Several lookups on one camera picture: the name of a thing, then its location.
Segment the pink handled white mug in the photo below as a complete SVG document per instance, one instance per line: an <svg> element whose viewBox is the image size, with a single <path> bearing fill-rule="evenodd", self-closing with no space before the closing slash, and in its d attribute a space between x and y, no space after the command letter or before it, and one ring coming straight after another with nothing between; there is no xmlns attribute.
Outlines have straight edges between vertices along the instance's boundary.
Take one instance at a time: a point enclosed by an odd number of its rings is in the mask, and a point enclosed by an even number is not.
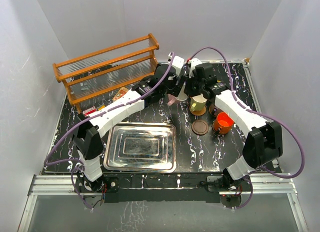
<svg viewBox="0 0 320 232"><path fill-rule="evenodd" d="M168 95L168 103L167 103L168 106L181 103L181 102L186 101L188 99L188 96L184 93L185 86L186 85L183 84L178 96L173 96L171 94Z"/></svg>

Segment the green handled white mug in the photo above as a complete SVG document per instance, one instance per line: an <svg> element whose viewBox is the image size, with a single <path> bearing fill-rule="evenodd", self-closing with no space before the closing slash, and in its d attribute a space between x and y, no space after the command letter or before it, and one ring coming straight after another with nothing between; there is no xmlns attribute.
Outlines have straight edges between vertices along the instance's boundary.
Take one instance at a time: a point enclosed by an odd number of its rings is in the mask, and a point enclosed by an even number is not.
<svg viewBox="0 0 320 232"><path fill-rule="evenodd" d="M206 109L207 100L202 94L190 98L189 110L191 111L201 111Z"/></svg>

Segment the purple mug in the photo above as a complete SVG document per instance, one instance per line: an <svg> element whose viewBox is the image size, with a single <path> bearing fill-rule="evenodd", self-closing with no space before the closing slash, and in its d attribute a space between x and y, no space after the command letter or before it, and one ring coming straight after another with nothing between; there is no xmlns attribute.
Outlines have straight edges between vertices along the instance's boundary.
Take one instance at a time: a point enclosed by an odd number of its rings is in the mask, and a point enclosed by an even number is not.
<svg viewBox="0 0 320 232"><path fill-rule="evenodd" d="M210 107L209 107L209 113L216 117L217 116L217 111L218 109L216 108L216 106L214 104L211 104Z"/></svg>

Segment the light wooden coaster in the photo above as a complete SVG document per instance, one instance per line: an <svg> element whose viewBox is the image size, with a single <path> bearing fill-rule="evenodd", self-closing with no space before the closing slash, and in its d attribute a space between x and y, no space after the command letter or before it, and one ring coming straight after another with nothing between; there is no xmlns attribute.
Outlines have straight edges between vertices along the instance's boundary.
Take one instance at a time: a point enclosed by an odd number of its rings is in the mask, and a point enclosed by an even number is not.
<svg viewBox="0 0 320 232"><path fill-rule="evenodd" d="M191 114L194 116L203 116L206 113L206 109L204 108L201 111L191 111Z"/></svg>

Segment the dark wooden coaster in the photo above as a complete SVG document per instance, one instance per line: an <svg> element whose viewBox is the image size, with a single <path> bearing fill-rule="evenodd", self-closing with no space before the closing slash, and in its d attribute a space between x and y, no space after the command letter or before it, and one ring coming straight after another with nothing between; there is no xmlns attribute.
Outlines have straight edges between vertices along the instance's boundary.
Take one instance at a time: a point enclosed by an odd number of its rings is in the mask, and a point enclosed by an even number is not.
<svg viewBox="0 0 320 232"><path fill-rule="evenodd" d="M195 120L191 125L192 131L196 135L205 135L209 131L209 125L204 120Z"/></svg>

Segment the orange-red mug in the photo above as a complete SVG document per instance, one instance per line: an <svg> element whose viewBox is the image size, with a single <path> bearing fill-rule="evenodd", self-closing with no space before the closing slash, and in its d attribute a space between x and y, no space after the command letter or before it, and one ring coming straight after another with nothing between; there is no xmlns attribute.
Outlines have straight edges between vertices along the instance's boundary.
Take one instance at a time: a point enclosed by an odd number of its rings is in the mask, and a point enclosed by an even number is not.
<svg viewBox="0 0 320 232"><path fill-rule="evenodd" d="M233 125L234 121L225 112L221 112L213 122L212 129L215 135L225 135Z"/></svg>

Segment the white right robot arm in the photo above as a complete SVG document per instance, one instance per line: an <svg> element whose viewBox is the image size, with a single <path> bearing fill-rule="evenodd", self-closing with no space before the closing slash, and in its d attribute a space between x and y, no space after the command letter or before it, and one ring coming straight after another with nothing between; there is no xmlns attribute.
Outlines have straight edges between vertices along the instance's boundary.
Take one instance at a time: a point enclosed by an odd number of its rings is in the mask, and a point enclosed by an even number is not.
<svg viewBox="0 0 320 232"><path fill-rule="evenodd" d="M191 65L185 93L203 95L226 113L245 136L241 157L223 170L215 186L233 191L240 186L243 177L283 155L281 125L256 115L226 83L218 82L212 64Z"/></svg>

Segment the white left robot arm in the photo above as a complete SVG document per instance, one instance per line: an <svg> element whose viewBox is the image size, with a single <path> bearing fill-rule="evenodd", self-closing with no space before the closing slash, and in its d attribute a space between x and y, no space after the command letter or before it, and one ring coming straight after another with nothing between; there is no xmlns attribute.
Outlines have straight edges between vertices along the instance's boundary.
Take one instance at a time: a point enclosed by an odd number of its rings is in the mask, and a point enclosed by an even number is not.
<svg viewBox="0 0 320 232"><path fill-rule="evenodd" d="M166 94L177 96L182 86L178 83L184 60L175 57L171 65L159 63L154 75L143 78L124 96L102 110L103 115L94 113L82 118L82 124L72 135L79 158L83 163L83 186L93 192L103 187L104 179L100 154L104 149L102 137L117 123L159 102Z"/></svg>

